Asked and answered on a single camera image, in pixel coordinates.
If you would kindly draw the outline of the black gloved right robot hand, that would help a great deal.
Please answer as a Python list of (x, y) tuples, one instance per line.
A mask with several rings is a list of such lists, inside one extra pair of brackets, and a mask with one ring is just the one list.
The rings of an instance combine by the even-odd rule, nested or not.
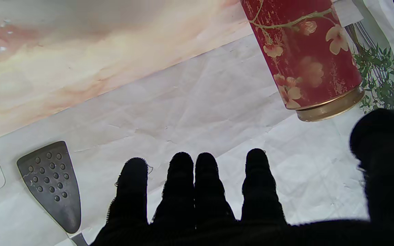
[(242, 218), (225, 199), (213, 155), (196, 163), (185, 152), (170, 163), (162, 200), (147, 220), (148, 165), (128, 160), (116, 197), (93, 246), (394, 246), (394, 111), (366, 114), (351, 132), (360, 161), (369, 221), (336, 219), (290, 225), (276, 193), (265, 151), (252, 149), (245, 163)]

